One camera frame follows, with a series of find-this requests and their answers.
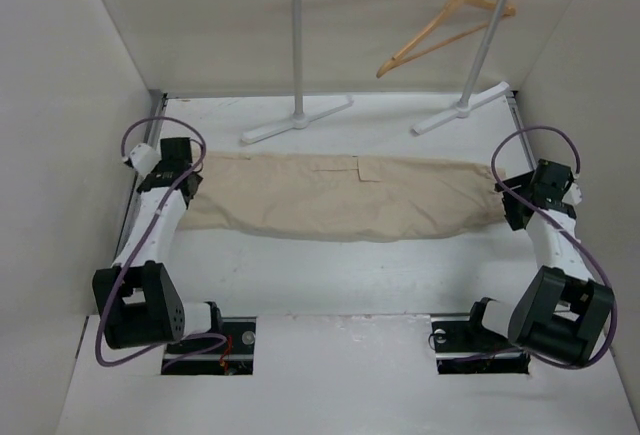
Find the beige trousers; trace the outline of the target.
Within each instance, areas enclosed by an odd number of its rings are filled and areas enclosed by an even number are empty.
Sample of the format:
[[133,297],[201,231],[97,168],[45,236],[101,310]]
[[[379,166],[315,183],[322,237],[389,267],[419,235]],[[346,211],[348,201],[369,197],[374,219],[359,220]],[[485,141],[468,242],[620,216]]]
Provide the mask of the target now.
[[210,152],[182,230],[317,241],[438,239],[503,220],[488,166],[446,159]]

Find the wooden clothes hanger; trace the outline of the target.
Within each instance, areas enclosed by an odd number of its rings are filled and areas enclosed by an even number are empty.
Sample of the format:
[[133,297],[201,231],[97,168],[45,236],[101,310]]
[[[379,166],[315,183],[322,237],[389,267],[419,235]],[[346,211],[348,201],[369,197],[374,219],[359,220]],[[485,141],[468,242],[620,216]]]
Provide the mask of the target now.
[[382,63],[376,77],[380,79],[391,70],[476,32],[487,32],[495,12],[500,22],[514,17],[516,8],[499,0],[446,0],[437,10],[435,2],[427,0],[418,14],[410,17],[416,33]]

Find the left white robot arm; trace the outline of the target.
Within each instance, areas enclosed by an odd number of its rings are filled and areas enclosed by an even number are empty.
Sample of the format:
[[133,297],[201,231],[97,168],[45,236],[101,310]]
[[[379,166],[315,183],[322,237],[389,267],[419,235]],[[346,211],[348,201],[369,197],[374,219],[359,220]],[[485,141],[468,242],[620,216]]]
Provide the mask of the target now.
[[158,150],[140,143],[126,163],[142,177],[139,208],[121,252],[93,276],[103,337],[110,348],[125,349],[189,336],[200,352],[214,353],[224,342],[219,308],[211,301],[184,302],[166,267],[176,229],[202,182],[191,139],[165,138]]

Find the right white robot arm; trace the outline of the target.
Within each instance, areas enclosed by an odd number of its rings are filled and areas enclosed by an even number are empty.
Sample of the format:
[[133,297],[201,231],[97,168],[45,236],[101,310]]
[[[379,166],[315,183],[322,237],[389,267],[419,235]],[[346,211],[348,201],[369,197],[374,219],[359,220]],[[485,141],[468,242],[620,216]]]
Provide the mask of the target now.
[[578,369],[586,367],[615,297],[587,268],[575,237],[577,197],[571,169],[539,160],[535,170],[495,186],[513,231],[531,240],[537,272],[517,302],[484,297],[464,325],[473,349],[489,349],[500,337],[511,345]]

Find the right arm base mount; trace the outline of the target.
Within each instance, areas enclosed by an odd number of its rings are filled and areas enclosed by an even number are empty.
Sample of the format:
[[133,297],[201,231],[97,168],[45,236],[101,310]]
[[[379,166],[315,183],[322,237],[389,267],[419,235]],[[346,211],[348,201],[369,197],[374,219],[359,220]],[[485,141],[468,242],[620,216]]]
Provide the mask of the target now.
[[430,348],[439,375],[528,375],[530,357],[500,334],[475,327],[466,315],[430,320]]

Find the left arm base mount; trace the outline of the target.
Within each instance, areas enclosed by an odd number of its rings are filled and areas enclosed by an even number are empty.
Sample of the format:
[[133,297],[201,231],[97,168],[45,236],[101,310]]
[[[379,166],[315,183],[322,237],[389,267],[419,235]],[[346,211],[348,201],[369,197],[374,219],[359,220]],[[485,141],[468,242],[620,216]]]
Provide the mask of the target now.
[[248,376],[254,370],[256,318],[224,318],[224,340],[197,338],[167,345],[161,371],[166,376]]

